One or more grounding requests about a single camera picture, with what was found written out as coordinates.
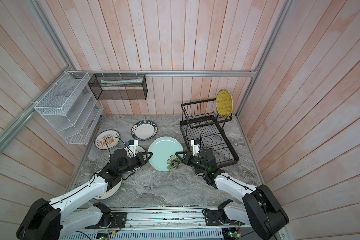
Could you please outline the mint green flower plate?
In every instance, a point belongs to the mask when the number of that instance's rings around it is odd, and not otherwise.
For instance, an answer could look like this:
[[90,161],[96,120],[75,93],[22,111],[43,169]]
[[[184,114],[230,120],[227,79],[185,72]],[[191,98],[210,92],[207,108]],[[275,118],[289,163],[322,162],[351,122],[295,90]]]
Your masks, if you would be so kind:
[[153,154],[149,163],[160,172],[174,171],[182,164],[176,156],[177,152],[182,151],[183,147],[178,140],[172,137],[160,137],[154,140],[148,149],[148,152]]

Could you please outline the yellow woven round plate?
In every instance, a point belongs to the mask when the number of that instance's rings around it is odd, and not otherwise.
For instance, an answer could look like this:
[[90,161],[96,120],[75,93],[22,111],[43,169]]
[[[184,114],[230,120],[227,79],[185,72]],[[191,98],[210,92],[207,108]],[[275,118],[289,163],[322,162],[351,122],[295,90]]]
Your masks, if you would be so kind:
[[233,97],[231,93],[226,89],[220,90],[216,96],[216,109],[218,114],[222,118],[228,119],[232,115],[233,108]]

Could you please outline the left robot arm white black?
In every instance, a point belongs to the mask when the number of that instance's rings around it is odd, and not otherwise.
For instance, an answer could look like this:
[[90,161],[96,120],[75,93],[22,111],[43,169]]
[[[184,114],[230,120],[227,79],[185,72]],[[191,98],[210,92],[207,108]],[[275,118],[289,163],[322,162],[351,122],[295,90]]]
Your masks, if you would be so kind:
[[59,240],[88,226],[109,228],[112,211],[102,203],[77,212],[77,208],[101,194],[109,192],[122,181],[122,175],[147,163],[153,153],[136,153],[132,158],[125,149],[110,155],[106,166],[83,185],[59,197],[36,200],[16,232],[19,240]]

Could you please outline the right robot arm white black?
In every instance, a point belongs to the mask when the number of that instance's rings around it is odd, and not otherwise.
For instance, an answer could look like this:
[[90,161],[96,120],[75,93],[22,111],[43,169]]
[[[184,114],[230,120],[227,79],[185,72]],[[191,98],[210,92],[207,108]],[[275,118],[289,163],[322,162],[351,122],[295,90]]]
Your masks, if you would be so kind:
[[269,240],[289,223],[287,213],[269,187],[256,187],[231,177],[216,166],[212,150],[206,149],[199,154],[176,152],[176,156],[183,164],[201,171],[206,184],[239,201],[227,200],[218,206],[222,221],[249,225],[263,240]]

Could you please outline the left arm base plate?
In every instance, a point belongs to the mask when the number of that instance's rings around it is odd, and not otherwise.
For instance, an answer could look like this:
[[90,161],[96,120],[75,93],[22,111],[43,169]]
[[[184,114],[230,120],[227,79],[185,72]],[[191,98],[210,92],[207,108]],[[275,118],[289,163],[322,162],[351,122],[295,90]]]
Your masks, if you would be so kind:
[[85,229],[107,229],[107,228],[116,228],[122,229],[126,225],[127,212],[115,212],[107,214],[105,217],[102,217],[100,222],[94,226],[85,227]]

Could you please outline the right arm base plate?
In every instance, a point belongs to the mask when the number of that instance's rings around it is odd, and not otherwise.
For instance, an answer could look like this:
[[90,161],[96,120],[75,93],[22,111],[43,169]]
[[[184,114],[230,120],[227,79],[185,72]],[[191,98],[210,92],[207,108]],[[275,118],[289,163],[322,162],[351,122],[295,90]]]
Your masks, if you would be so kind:
[[245,225],[238,221],[229,220],[222,211],[203,209],[202,214],[205,217],[205,224],[207,226],[239,226]]

